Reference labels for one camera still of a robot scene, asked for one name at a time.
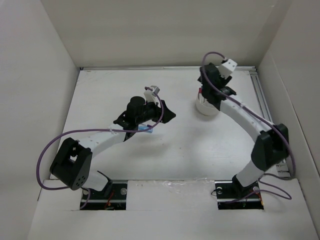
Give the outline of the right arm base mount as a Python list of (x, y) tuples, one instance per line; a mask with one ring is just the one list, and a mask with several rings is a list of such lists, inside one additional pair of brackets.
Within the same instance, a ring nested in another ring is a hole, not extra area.
[(259, 192), (258, 182), (236, 190), (231, 180), (217, 180), (214, 182), (215, 188), (211, 195), (216, 197), (219, 210), (263, 210), (264, 205)]

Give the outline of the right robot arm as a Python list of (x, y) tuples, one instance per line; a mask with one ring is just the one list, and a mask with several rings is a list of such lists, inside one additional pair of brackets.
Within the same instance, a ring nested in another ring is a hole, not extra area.
[(289, 131), (284, 124), (275, 125), (247, 108), (227, 84), (234, 68), (224, 62), (200, 67), (200, 94), (210, 106), (234, 120), (254, 141), (249, 163), (232, 178), (231, 191), (243, 197), (266, 171), (289, 156)]

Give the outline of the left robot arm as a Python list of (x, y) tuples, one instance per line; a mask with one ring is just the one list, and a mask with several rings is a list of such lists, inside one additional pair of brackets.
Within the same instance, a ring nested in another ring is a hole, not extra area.
[(130, 139), (139, 125), (147, 121), (168, 123), (176, 114), (160, 103), (134, 96), (126, 110), (113, 121), (110, 131), (99, 131), (80, 140), (65, 139), (51, 166), (50, 173), (75, 191), (79, 188), (94, 190), (100, 198), (107, 198), (112, 191), (112, 180), (100, 171), (91, 170), (94, 157), (106, 149)]

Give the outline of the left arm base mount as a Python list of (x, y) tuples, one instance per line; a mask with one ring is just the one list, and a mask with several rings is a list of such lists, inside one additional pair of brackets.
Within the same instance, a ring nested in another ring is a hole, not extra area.
[(101, 171), (93, 171), (82, 189), (80, 210), (124, 211), (127, 207), (127, 180), (112, 180)]

